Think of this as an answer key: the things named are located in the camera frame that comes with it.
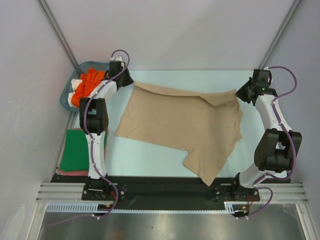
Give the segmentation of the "beige t shirt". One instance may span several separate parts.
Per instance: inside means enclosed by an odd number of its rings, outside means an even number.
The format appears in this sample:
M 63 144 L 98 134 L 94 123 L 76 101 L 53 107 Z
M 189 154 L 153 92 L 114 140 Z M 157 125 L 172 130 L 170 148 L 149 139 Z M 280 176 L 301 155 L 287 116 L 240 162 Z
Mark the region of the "beige t shirt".
M 115 134 L 187 151 L 183 165 L 210 186 L 242 139 L 235 90 L 200 93 L 135 83 Z

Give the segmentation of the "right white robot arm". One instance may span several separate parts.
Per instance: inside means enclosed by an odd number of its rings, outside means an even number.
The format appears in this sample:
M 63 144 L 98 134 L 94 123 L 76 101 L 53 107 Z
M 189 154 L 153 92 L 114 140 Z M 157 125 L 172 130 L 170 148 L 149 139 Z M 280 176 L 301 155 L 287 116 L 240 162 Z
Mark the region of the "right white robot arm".
M 230 195 L 237 201 L 258 193 L 258 185 L 267 178 L 289 180 L 296 168 L 302 135 L 293 131 L 285 120 L 279 106 L 284 94 L 277 94 L 271 87 L 272 80 L 270 68 L 254 69 L 249 80 L 236 92 L 240 100 L 256 108 L 264 127 L 254 151 L 254 163 L 233 179 Z

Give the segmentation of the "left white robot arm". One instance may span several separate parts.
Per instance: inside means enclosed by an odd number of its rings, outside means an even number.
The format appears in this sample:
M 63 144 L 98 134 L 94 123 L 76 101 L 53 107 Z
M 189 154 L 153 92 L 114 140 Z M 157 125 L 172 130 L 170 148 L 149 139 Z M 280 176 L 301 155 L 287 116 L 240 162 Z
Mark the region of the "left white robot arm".
M 109 69 L 104 73 L 101 83 L 88 97 L 79 102 L 79 123 L 84 131 L 87 146 L 89 170 L 85 181 L 83 201 L 108 200 L 116 191 L 107 180 L 105 137 L 109 127 L 107 101 L 119 88 L 134 83 L 127 64 L 117 59 L 109 61 Z

